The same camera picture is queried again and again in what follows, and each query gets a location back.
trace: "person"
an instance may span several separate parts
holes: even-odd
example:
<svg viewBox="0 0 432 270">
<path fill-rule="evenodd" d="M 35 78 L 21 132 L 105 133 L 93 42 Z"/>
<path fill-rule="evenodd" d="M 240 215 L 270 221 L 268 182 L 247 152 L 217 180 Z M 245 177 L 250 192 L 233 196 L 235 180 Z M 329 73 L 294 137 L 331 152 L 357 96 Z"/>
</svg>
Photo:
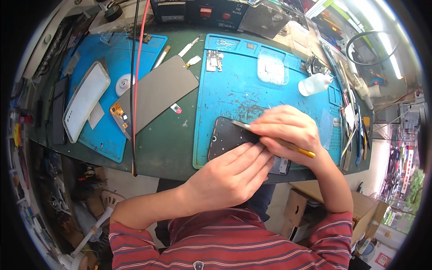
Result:
<svg viewBox="0 0 432 270">
<path fill-rule="evenodd" d="M 263 112 L 251 123 L 260 142 L 245 143 L 209 161 L 184 184 L 120 202 L 110 218 L 113 269 L 347 269 L 353 198 L 348 183 L 321 146 L 316 123 L 291 106 Z M 292 151 L 282 138 L 315 158 Z M 273 155 L 309 167 L 328 216 L 309 238 L 309 248 L 267 231 L 245 206 L 273 164 Z M 161 254 L 146 230 L 169 219 L 171 246 Z"/>
</svg>

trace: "glue bottle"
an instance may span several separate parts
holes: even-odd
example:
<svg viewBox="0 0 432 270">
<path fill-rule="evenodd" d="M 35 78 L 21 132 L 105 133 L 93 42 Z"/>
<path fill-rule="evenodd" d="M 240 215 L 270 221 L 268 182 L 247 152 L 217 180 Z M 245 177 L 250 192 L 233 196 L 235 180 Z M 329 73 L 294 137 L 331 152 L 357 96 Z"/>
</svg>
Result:
<svg viewBox="0 0 432 270">
<path fill-rule="evenodd" d="M 333 81 L 330 73 L 317 73 L 299 82 L 300 94 L 307 97 L 321 91 L 327 90 L 328 85 Z"/>
</svg>

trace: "black phone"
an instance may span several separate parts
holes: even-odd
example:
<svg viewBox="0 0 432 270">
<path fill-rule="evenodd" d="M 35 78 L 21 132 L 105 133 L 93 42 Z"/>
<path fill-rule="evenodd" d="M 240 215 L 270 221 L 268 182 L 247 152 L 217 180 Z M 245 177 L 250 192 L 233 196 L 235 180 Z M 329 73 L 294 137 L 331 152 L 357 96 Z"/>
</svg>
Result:
<svg viewBox="0 0 432 270">
<path fill-rule="evenodd" d="M 231 119 L 219 116 L 216 118 L 213 133 L 210 138 L 210 146 L 207 159 L 210 161 L 218 156 L 233 150 L 244 143 L 258 143 L 260 136 L 250 132 L 231 122 Z M 270 173 L 286 175 L 289 171 L 291 161 L 274 157 L 273 168 Z"/>
</svg>

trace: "red wire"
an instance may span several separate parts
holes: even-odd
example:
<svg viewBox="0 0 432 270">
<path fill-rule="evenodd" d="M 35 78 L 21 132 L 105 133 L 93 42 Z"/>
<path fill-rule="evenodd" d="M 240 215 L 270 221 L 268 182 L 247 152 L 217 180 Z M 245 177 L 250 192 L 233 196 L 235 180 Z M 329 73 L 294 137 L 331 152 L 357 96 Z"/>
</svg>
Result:
<svg viewBox="0 0 432 270">
<path fill-rule="evenodd" d="M 135 84 L 133 89 L 133 148 L 135 149 L 135 127 L 137 119 L 137 87 L 138 87 L 138 70 L 140 68 L 141 45 L 143 44 L 144 25 L 146 23 L 147 9 L 149 8 L 150 0 L 147 0 L 144 9 L 143 22 L 141 23 L 140 43 L 138 44 L 137 67 L 135 69 Z"/>
</svg>

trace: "red striped shirt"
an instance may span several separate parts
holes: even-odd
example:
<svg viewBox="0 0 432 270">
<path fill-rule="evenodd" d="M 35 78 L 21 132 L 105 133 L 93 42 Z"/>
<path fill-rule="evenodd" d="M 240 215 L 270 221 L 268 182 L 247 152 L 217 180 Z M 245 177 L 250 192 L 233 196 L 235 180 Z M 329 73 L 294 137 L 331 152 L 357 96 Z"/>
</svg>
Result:
<svg viewBox="0 0 432 270">
<path fill-rule="evenodd" d="M 171 247 L 159 255 L 150 233 L 110 225 L 113 269 L 348 269 L 352 213 L 330 214 L 310 248 L 265 229 L 250 209 L 226 208 L 174 219 Z"/>
</svg>

